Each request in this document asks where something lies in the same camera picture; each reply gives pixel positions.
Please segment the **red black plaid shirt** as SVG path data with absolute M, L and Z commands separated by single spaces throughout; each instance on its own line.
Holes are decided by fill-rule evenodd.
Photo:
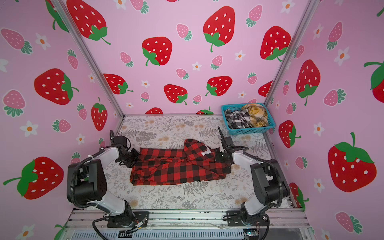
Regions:
M 194 139 L 186 139 L 182 149 L 141 148 L 130 182 L 134 186 L 163 186 L 225 179 L 232 168 L 216 161 L 219 151 Z

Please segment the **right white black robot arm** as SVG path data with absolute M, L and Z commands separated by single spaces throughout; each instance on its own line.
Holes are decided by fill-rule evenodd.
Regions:
M 219 163 L 236 164 L 249 171 L 255 196 L 240 208 L 241 221 L 250 225 L 271 208 L 279 208 L 290 188 L 277 160 L 263 160 L 248 153 L 247 147 L 234 145 L 231 137 L 221 137 L 223 151 L 216 152 Z

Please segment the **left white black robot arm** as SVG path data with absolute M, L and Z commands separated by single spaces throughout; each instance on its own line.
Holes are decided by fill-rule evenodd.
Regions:
M 101 147 L 80 163 L 68 166 L 67 199 L 79 209 L 102 210 L 113 224 L 128 227 L 133 224 L 135 214 L 127 201 L 108 190 L 104 168 L 112 162 L 132 167 L 140 153 L 131 148 L 125 136 L 111 135 L 110 140 L 110 146 Z

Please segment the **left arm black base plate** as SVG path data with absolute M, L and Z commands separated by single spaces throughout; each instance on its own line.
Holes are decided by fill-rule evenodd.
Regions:
M 149 220 L 150 212 L 133 211 L 132 214 L 120 214 L 112 216 L 108 220 L 108 228 L 145 228 Z

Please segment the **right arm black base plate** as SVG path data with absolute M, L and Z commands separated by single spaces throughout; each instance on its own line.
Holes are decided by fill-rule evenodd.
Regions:
M 230 227 L 266 227 L 269 225 L 265 216 L 249 216 L 243 210 L 227 211 L 223 221 Z

